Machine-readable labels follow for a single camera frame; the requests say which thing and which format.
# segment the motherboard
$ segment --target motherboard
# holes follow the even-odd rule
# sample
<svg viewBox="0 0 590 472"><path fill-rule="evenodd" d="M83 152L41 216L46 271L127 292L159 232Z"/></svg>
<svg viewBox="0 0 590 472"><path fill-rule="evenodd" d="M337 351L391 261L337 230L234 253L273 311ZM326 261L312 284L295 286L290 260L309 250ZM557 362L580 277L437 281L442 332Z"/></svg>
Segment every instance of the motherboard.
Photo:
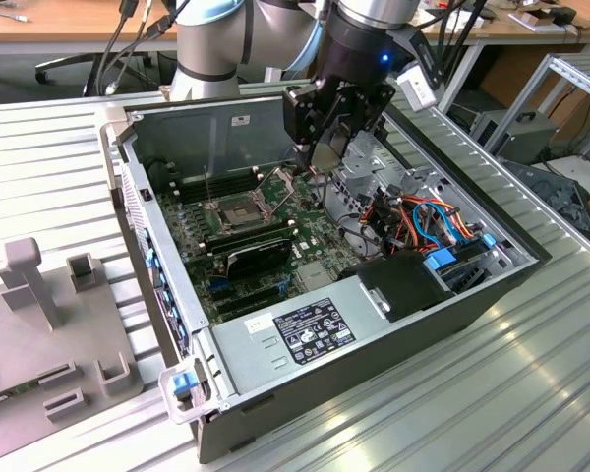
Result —
<svg viewBox="0 0 590 472"><path fill-rule="evenodd" d="M254 167L157 196L212 323L330 285L363 260L326 215L322 186L288 167Z"/></svg>

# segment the power supply label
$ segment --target power supply label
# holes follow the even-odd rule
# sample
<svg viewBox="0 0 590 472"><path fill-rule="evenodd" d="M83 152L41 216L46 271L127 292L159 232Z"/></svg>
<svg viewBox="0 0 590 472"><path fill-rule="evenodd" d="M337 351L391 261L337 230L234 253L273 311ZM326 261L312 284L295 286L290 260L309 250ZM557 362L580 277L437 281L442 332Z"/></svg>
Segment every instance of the power supply label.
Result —
<svg viewBox="0 0 590 472"><path fill-rule="evenodd" d="M329 298L275 317L273 322L300 366L356 340Z"/></svg>

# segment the wire bundle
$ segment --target wire bundle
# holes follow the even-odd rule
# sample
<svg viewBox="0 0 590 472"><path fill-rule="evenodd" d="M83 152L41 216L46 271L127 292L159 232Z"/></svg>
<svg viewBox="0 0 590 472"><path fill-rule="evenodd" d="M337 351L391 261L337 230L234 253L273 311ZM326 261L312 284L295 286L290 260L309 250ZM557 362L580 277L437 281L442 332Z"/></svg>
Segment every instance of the wire bundle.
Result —
<svg viewBox="0 0 590 472"><path fill-rule="evenodd" d="M391 253L397 249L428 253L434 249L451 246L456 242L465 242L473 238L473 233L463 222L458 208L439 199L425 199L416 195L402 196L391 211L400 216L394 237L383 240L392 245ZM374 213L371 204L363 213L359 222L368 224ZM431 220L440 220L451 239L442 242L429 231Z"/></svg>

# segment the white sticker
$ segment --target white sticker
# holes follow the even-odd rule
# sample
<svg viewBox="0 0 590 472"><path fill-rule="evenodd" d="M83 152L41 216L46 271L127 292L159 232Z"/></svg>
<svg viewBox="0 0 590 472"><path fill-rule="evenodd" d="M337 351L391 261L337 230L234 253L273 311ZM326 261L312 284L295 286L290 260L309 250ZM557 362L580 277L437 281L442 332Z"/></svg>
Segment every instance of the white sticker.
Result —
<svg viewBox="0 0 590 472"><path fill-rule="evenodd" d="M344 338L345 336L347 336L349 334L350 334L350 330L349 329L344 329L343 331L340 331L340 332L338 332L336 334L336 338L337 339L342 339L342 338Z"/></svg>
<svg viewBox="0 0 590 472"><path fill-rule="evenodd" d="M273 327L273 315L271 313L265 313L258 317L251 318L245 321L245 326L249 334L254 334L263 329Z"/></svg>
<svg viewBox="0 0 590 472"><path fill-rule="evenodd" d="M247 126L251 121L250 115L232 116L232 126Z"/></svg>

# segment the metal rail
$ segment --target metal rail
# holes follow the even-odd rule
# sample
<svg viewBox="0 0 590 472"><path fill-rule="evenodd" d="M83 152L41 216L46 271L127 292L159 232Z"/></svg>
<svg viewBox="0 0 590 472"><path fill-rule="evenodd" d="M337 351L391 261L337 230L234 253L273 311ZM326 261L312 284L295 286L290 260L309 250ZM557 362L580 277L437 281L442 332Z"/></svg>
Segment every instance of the metal rail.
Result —
<svg viewBox="0 0 590 472"><path fill-rule="evenodd" d="M263 90L271 86L243 91ZM122 280L114 284L122 310L135 313L126 325L148 383L161 355L117 223L92 208L109 203L92 127L99 102L0 107L0 217L18 232L32 232L26 221L51 221L34 229L48 238L44 260L73 247L107 258L108 276ZM0 471L590 468L590 243L439 111L411 113L401 97L395 104L552 254L538 274L463 332L208 467L150 389L0 459ZM424 162L399 133L387 140L412 164ZM72 204L77 211L59 213Z"/></svg>

